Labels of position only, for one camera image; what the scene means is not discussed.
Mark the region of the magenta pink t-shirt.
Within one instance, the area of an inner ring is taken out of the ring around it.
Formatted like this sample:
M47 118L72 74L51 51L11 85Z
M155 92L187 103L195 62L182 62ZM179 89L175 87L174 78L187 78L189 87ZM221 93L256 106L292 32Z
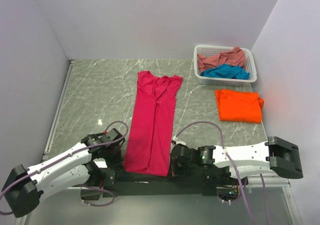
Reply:
M124 157L126 172L167 176L176 109L183 83L177 75L137 74L137 91Z

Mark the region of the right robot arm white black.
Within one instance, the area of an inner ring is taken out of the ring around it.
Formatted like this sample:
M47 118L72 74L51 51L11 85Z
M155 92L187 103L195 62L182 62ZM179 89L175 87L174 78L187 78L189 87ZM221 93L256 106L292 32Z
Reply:
M208 169L217 172L226 185L259 174L275 173L285 179L304 176L299 147L277 136L244 146L207 145L194 149L177 137L171 144L171 171L175 176L186 176L190 169Z

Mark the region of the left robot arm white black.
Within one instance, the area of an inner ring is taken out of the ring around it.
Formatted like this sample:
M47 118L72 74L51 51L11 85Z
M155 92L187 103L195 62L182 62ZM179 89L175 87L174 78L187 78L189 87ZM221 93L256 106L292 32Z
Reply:
M117 129L89 134L67 151L37 165L15 166L1 190L1 198L11 211L1 215L21 218L31 213L40 202L73 186L101 188L106 180L95 160L104 159L106 165L122 161L121 145L125 137Z

